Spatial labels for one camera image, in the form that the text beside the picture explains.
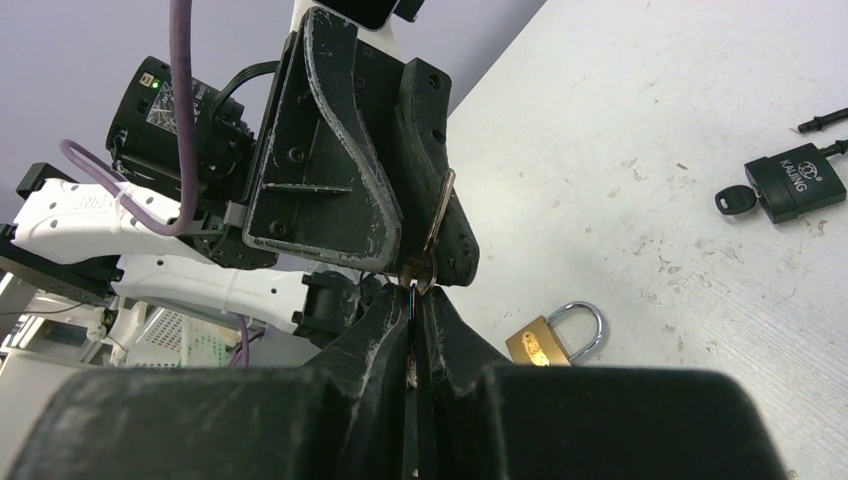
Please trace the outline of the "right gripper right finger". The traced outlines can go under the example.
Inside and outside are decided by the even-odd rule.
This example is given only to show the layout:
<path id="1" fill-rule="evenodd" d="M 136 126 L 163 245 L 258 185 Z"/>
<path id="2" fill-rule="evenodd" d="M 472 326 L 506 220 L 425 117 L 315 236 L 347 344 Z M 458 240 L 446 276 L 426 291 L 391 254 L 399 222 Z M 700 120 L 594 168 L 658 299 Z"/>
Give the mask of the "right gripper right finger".
<path id="1" fill-rule="evenodd" d="M 417 299 L 424 479 L 781 479 L 746 392 L 692 369 L 518 365 L 444 291 Z"/>

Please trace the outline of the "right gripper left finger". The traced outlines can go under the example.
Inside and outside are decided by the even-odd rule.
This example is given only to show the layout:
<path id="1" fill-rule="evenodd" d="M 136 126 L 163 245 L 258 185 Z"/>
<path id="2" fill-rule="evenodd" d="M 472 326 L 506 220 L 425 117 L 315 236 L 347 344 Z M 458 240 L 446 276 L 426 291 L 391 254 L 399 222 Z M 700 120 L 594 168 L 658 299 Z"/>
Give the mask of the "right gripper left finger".
<path id="1" fill-rule="evenodd" d="M 409 292 L 304 365 L 93 369 L 52 396 L 12 479 L 399 479 Z"/>

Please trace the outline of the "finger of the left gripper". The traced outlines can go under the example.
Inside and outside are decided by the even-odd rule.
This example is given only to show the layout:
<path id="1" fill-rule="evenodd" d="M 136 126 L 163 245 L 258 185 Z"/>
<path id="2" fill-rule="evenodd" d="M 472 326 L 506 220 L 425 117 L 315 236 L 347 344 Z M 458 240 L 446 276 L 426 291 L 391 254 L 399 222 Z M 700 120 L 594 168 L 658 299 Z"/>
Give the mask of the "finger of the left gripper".
<path id="1" fill-rule="evenodd" d="M 284 47 L 253 157 L 243 240 L 397 276 L 449 168 L 450 76 L 311 8 Z"/>

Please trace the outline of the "brass padlock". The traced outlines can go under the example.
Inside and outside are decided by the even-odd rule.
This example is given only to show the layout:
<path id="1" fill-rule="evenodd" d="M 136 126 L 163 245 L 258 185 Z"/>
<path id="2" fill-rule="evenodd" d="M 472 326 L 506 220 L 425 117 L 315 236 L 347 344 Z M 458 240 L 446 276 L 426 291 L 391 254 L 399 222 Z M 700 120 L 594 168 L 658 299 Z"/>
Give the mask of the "brass padlock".
<path id="1" fill-rule="evenodd" d="M 594 333 L 587 343 L 575 352 L 569 352 L 555 331 L 555 324 L 567 314 L 583 310 L 594 318 Z M 588 357 L 604 341 L 606 318 L 594 304 L 586 301 L 567 303 L 548 316 L 538 316 L 505 341 L 511 360 L 516 364 L 541 367 L 573 366 Z"/>

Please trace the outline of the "keys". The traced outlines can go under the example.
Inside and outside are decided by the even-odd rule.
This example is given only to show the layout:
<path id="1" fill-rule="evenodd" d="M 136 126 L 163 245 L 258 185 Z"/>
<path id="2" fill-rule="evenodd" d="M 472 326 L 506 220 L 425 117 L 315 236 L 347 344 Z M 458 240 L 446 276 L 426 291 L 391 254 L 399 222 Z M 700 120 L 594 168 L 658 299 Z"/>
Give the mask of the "keys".
<path id="1" fill-rule="evenodd" d="M 455 171 L 452 168 L 448 168 L 442 179 L 441 190 L 436 200 L 435 213 L 425 236 L 423 249 L 408 257 L 402 266 L 400 284 L 410 292 L 409 317 L 411 319 L 416 315 L 418 299 L 436 284 L 438 267 L 435 259 L 435 248 L 438 242 L 438 234 L 453 193 L 455 179 Z"/>

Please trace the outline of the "black padlock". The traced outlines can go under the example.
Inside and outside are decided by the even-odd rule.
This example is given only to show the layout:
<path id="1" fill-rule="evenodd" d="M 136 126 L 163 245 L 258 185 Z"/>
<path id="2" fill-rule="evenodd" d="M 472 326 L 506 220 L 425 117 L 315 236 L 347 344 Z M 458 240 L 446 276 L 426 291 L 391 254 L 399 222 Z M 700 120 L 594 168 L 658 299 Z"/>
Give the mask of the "black padlock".
<path id="1" fill-rule="evenodd" d="M 772 223 L 780 224 L 844 202 L 847 188 L 829 159 L 846 153 L 847 141 L 840 139 L 827 147 L 806 143 L 747 163 L 749 185 L 741 189 L 741 210 L 759 205 Z"/>

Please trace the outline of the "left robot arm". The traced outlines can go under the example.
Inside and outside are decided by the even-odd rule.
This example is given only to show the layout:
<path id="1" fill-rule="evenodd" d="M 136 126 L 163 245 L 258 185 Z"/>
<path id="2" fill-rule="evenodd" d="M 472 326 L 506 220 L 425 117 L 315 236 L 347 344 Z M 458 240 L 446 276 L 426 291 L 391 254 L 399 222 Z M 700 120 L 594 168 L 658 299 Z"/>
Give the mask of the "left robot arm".
<path id="1" fill-rule="evenodd" d="M 67 139 L 90 183 L 30 167 L 2 268 L 76 305 L 185 303 L 319 346 L 380 277 L 410 305 L 468 286 L 480 253 L 446 151 L 452 82 L 393 51 L 392 21 L 421 9 L 299 1 L 280 57 L 216 88 L 191 75 L 191 3 L 172 2 L 171 58 L 133 74 L 109 159 Z"/>

